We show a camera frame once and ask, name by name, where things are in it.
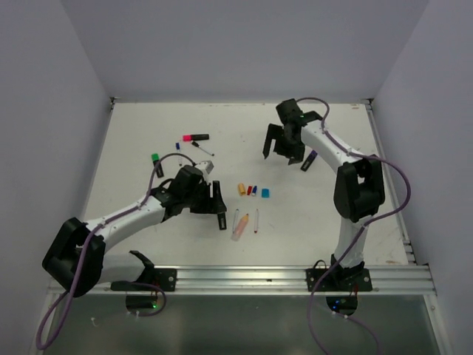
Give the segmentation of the blue highlighter black body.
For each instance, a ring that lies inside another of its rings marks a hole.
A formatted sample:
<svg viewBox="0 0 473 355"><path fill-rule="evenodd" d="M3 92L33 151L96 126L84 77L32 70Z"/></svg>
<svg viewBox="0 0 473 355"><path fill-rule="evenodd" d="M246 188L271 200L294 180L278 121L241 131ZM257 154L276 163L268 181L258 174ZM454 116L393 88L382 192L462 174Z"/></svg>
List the blue highlighter black body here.
<svg viewBox="0 0 473 355"><path fill-rule="evenodd" d="M227 229L227 221L226 221L226 213L219 213L217 215L217 221L219 225L219 230L226 230Z"/></svg>

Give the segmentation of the orange highlighter cap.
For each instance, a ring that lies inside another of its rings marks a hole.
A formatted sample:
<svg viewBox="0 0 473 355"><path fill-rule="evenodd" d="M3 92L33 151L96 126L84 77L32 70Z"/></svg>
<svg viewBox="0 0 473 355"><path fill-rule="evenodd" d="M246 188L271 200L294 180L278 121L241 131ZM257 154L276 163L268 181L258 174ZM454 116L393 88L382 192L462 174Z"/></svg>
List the orange highlighter cap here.
<svg viewBox="0 0 473 355"><path fill-rule="evenodd" d="M247 190L246 190L245 185L243 183L239 183L237 188L238 188L238 192L239 192L240 196L246 195Z"/></svg>

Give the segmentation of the purple capped black highlighter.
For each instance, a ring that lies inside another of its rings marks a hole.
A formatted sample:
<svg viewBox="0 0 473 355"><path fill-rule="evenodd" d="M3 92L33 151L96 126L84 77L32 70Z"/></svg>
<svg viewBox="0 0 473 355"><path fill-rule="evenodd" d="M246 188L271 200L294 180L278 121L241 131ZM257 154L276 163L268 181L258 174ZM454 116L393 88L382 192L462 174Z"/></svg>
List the purple capped black highlighter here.
<svg viewBox="0 0 473 355"><path fill-rule="evenodd" d="M301 170L303 172L306 172L310 168L314 160L317 158L317 156L318 156L318 153L313 150L304 160L304 163L301 166Z"/></svg>

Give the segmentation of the orange highlighter pen body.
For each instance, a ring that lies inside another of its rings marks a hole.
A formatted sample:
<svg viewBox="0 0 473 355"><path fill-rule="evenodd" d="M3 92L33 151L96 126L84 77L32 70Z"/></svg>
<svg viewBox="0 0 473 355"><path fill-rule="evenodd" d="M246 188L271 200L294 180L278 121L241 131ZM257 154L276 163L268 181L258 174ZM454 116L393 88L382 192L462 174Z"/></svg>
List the orange highlighter pen body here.
<svg viewBox="0 0 473 355"><path fill-rule="evenodd" d="M240 237L242 236L242 233L244 232L247 224L248 224L248 221L249 221L249 215L248 214L245 214L238 222L238 224L236 225L234 231L233 231L233 234L231 236L231 239L233 241L238 241L240 239Z"/></svg>

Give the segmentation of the red thin marker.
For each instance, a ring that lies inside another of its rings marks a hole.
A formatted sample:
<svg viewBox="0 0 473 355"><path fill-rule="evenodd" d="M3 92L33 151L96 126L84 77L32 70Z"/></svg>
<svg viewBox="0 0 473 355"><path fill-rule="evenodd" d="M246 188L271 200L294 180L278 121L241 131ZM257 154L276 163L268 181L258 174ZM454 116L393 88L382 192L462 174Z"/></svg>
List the red thin marker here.
<svg viewBox="0 0 473 355"><path fill-rule="evenodd" d="M259 231L259 209L256 209L255 216L254 216L253 232L254 234L257 234L258 231Z"/></svg>

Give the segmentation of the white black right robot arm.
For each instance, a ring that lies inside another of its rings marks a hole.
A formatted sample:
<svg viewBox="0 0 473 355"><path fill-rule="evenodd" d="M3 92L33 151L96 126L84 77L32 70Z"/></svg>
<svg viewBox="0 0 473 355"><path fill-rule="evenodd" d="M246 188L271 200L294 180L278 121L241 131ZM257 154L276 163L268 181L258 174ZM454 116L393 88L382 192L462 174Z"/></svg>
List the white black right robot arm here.
<svg viewBox="0 0 473 355"><path fill-rule="evenodd" d="M309 270L309 289L349 291L366 270L367 222L385 202L381 162L331 135L326 118L315 111L303 112L294 98L278 104L276 111L281 123L269 124L262 154L267 157L275 152L295 164L311 148L336 174L333 203L341 217L338 244L326 271Z"/></svg>

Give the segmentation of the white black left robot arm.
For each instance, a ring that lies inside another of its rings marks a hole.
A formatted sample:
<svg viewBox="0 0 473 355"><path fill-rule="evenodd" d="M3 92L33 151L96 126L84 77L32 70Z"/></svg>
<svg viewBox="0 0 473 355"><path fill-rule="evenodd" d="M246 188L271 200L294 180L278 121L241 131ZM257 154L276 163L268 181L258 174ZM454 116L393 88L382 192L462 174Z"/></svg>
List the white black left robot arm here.
<svg viewBox="0 0 473 355"><path fill-rule="evenodd" d="M210 181L214 165L204 160L185 165L175 177L150 189L139 200L120 211L86 222L72 217L60 227L43 261L43 269L74 297L81 297L96 285L109 283L114 291L172 290L171 269L161 272L139 251L108 257L117 244L139 231L179 215L214 214L219 228L227 228L227 208L220 182Z"/></svg>

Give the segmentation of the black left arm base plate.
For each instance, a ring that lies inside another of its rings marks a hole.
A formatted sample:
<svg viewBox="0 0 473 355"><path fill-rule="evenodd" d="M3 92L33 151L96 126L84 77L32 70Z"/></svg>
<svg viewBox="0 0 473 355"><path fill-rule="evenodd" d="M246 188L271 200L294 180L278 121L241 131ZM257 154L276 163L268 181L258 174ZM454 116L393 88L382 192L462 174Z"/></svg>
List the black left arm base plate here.
<svg viewBox="0 0 473 355"><path fill-rule="evenodd" d="M175 268L148 268L132 282L114 281L112 291L155 291L156 288L164 292L175 291L177 283L177 269Z"/></svg>

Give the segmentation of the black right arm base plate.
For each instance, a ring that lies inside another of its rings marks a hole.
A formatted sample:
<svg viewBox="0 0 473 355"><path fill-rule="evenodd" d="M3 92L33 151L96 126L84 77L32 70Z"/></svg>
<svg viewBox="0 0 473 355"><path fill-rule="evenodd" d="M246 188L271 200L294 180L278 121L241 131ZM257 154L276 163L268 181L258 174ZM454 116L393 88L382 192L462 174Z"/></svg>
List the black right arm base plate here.
<svg viewBox="0 0 473 355"><path fill-rule="evenodd" d="M305 270L307 290L312 291L328 268ZM337 268L316 287L316 292L369 292L373 290L370 271L367 268Z"/></svg>

